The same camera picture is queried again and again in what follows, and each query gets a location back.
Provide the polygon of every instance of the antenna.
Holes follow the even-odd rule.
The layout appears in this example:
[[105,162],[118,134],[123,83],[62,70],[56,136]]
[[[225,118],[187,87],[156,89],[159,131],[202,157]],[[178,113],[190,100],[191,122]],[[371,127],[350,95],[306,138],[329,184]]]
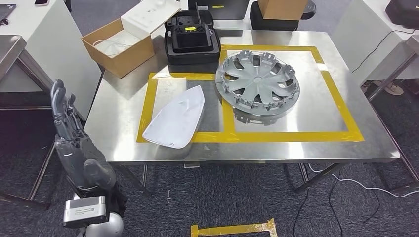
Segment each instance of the antenna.
[[201,23],[201,17],[199,16],[199,9],[198,9],[198,4],[197,4],[197,2],[195,2],[195,8],[196,8],[196,10],[197,10],[198,22],[199,22],[199,24],[202,24],[202,23]]

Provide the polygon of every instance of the yellow tape rectangle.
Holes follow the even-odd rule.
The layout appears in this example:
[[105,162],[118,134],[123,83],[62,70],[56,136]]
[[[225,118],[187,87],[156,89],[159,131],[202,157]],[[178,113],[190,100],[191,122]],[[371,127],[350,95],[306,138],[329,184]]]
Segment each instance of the yellow tape rectangle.
[[223,226],[212,227],[206,229],[198,229],[198,225],[191,226],[191,237],[198,236],[220,236],[220,235],[233,235],[269,231],[271,237],[278,237],[276,233],[275,221],[270,219],[267,223],[249,224],[240,226]]
[[[324,61],[313,46],[265,46],[265,45],[222,45],[220,62],[227,57],[228,50],[255,50],[255,51],[309,51],[316,63]],[[234,126],[233,107],[222,100],[223,132],[197,132],[191,142],[198,143],[259,143],[259,142],[362,142],[364,138],[348,110],[345,101],[339,93],[329,71],[320,70],[326,86],[336,104],[337,109],[348,131],[331,132],[237,132]],[[153,116],[157,84],[161,79],[184,80],[215,80],[214,74],[189,74],[189,73],[152,73],[149,76],[147,91],[144,99],[138,129],[137,142],[147,142],[142,138],[145,128],[150,124]]]

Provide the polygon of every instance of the phone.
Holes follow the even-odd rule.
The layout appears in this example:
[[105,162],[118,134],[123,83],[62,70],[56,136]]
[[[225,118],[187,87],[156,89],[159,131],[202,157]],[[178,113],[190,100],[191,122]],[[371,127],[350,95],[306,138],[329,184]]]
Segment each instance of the phone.
[[35,1],[35,6],[46,6],[48,5],[49,0],[36,0]]

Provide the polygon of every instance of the device screen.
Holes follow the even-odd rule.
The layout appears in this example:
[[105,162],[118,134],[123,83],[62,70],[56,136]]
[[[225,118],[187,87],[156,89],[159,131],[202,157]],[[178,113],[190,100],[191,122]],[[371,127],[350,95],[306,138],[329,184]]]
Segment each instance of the device screen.
[[36,0],[35,1],[35,5],[39,5],[39,4],[47,4],[48,0]]

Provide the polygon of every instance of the open cardboard box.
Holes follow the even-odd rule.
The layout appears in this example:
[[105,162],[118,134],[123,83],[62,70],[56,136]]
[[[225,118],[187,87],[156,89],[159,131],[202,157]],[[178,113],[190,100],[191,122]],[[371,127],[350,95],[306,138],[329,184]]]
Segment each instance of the open cardboard box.
[[299,21],[308,0],[257,0],[264,19]]
[[120,78],[154,56],[153,42],[150,35],[113,58],[93,46],[96,41],[105,40],[123,29],[121,19],[117,19],[82,37],[83,44],[91,58]]
[[[150,34],[179,10],[180,2],[176,0],[143,0],[118,20],[82,37],[83,44],[94,61],[122,78],[153,57]],[[138,37],[139,41],[114,57],[109,57],[93,46],[95,42],[106,41],[122,30]]]

